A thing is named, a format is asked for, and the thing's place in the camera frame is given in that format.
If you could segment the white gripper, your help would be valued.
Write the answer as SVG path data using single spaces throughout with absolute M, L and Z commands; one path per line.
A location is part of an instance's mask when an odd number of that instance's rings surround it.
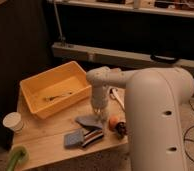
M 93 86 L 91 95 L 91 105 L 95 114 L 105 115 L 108 106 L 108 87 Z

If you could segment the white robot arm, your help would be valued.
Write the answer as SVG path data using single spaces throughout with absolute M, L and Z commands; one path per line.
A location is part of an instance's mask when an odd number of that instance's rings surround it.
M 124 107 L 132 171 L 188 171 L 179 106 L 194 94 L 194 79 L 183 68 L 89 71 L 91 105 L 100 115 L 110 86 L 125 90 Z

